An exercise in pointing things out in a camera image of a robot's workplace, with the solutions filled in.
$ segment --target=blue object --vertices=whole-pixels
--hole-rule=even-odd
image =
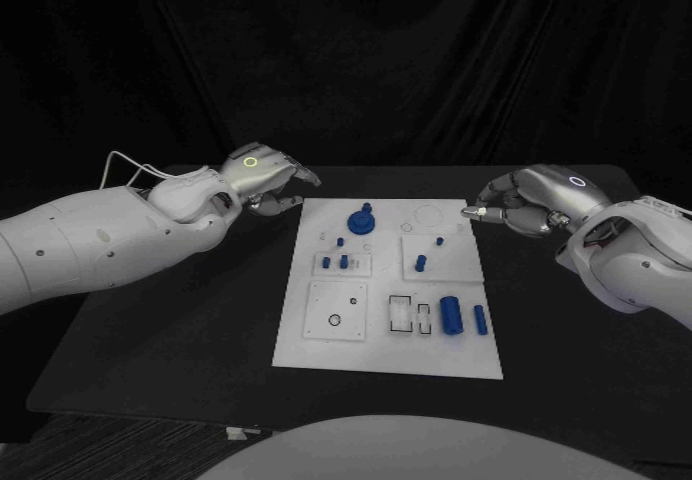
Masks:
[[[423,272],[426,270],[426,255],[419,255],[419,260],[416,261],[416,271]]]
[[[372,232],[375,228],[375,217],[372,216],[372,206],[364,203],[364,209],[354,213],[349,217],[349,230],[357,235],[365,235]]]
[[[483,312],[483,305],[473,307],[473,314],[476,315],[476,325],[479,326],[479,335],[488,335],[486,314]]]
[[[443,297],[440,299],[440,309],[443,311],[443,330],[447,335],[459,335],[465,331],[462,323],[462,310],[459,308],[457,297]]]

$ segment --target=cable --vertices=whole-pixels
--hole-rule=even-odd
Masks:
[[[137,173],[135,174],[133,178],[130,179],[130,182],[127,182],[127,186],[132,185],[132,183],[135,182],[135,180],[137,179],[137,176],[140,175],[140,172],[145,170],[150,175],[155,175],[156,177],[159,178],[163,178],[165,180],[169,179],[169,178],[189,178],[189,177],[194,177],[195,175],[199,175],[202,172],[205,172],[207,170],[209,170],[209,166],[205,165],[199,170],[194,171],[194,172],[189,172],[189,173],[184,173],[182,175],[171,175],[162,171],[159,171],[149,163],[146,163],[145,165],[139,164],[126,154],[120,153],[119,151],[113,151],[110,154],[109,154],[109,157],[106,159],[106,169],[104,169],[104,177],[101,179],[101,186],[98,187],[100,190],[104,189],[104,186],[106,186],[106,179],[109,178],[109,170],[111,168],[111,159],[113,159],[113,156],[114,155],[119,155],[122,158],[124,158],[132,164],[137,165],[140,168],[137,169]]]

